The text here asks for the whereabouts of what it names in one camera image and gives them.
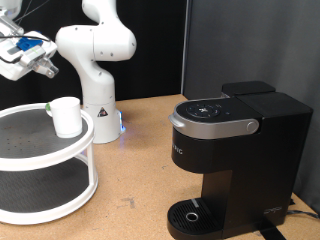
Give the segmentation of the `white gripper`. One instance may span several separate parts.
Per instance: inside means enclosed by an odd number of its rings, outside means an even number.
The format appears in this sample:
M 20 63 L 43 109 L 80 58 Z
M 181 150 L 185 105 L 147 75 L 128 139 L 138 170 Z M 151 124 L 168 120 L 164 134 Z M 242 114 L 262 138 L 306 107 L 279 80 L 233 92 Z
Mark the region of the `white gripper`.
M 30 71 L 29 65 L 32 62 L 31 49 L 23 50 L 20 44 L 21 39 L 28 40 L 31 33 L 28 32 L 20 37 L 2 39 L 0 42 L 0 74 L 16 81 Z M 33 66 L 33 70 L 48 78 L 54 78 L 59 69 L 50 59 L 41 59 Z

